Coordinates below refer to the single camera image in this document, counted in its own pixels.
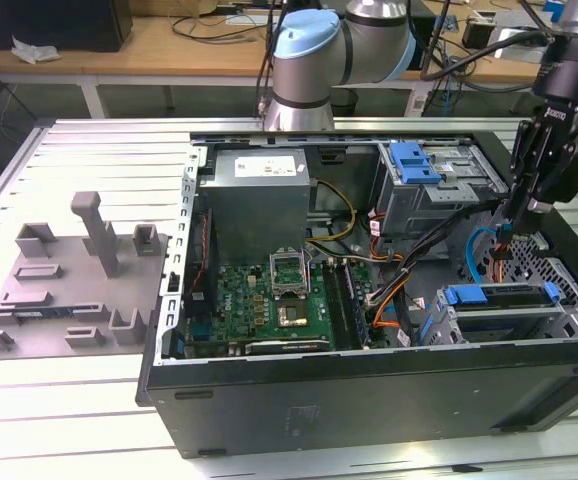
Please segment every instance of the green circuit board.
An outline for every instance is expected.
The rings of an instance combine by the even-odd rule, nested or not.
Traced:
[[[278,268],[277,281],[296,283],[302,278],[300,272],[292,271],[287,263]],[[214,323],[217,340],[291,340],[321,339],[330,342],[335,349],[327,296],[322,277],[322,267],[312,263],[310,272],[310,293],[306,299],[293,298],[289,302],[305,307],[307,324],[281,326],[279,316],[283,313],[286,300],[276,300],[271,291],[269,264],[259,266],[223,266],[218,277],[218,312]],[[369,273],[364,265],[352,267],[358,289],[369,285]],[[251,279],[256,276],[255,284]]]

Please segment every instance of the blue plastic latch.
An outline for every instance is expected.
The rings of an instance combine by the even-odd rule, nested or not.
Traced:
[[[445,298],[449,305],[456,305],[458,303],[458,295],[456,295],[456,292],[451,287],[445,289]]]
[[[555,283],[545,282],[545,292],[547,292],[554,305],[560,301],[560,290]]]
[[[402,183],[440,183],[442,180],[429,165],[429,155],[416,142],[392,143],[391,162],[400,170]]]
[[[427,334],[427,332],[431,328],[432,324],[433,324],[433,315],[429,315],[427,317],[427,320],[425,321],[425,324],[420,329],[420,343],[422,343],[422,340],[425,338],[425,335]]]
[[[445,296],[447,291],[452,291],[457,297],[458,302],[462,304],[469,303],[487,303],[487,296],[481,287],[478,285],[453,285],[445,290]]]

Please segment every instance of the metal slotted worktable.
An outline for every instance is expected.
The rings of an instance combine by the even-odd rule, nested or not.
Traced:
[[[342,129],[494,131],[507,148],[517,119],[369,119]],[[0,179],[0,283],[22,223],[83,234],[69,200],[98,190],[117,233],[136,223],[173,232],[189,131],[254,131],[250,120],[60,121],[35,129]],[[558,207],[578,233],[578,198]],[[578,411],[544,433],[183,460],[153,408],[134,403],[139,355],[0,361],[0,478],[578,478]]]

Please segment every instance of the white paper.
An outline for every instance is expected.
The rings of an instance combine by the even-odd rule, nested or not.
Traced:
[[[61,58],[56,47],[36,47],[16,40],[16,37],[12,38],[14,47],[11,49],[11,53],[27,63],[35,65],[37,62],[48,62]]]
[[[238,157],[235,162],[236,177],[295,177],[296,161],[293,157]]]

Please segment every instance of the black box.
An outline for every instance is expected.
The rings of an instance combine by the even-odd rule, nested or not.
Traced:
[[[21,42],[117,52],[133,24],[129,0],[0,0],[0,50]]]

